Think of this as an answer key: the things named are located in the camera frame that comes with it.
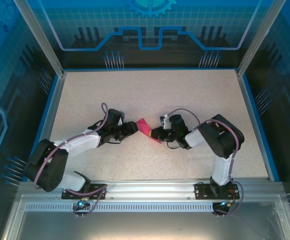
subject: speckled table surface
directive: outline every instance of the speckled table surface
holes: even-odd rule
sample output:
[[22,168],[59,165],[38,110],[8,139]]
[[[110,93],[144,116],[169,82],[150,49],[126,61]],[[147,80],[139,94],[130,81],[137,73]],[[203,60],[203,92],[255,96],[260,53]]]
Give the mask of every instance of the speckled table surface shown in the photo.
[[[245,136],[236,155],[234,177],[267,177],[252,123],[234,70],[145,70],[67,73],[51,140],[83,132],[104,117],[101,103],[125,113],[125,121],[144,118],[151,128],[176,108],[193,111],[201,121],[221,114]],[[180,111],[188,129],[198,123]],[[121,144],[104,144],[67,161],[68,171],[91,180],[209,178],[215,155],[207,143],[171,150],[141,132]]]

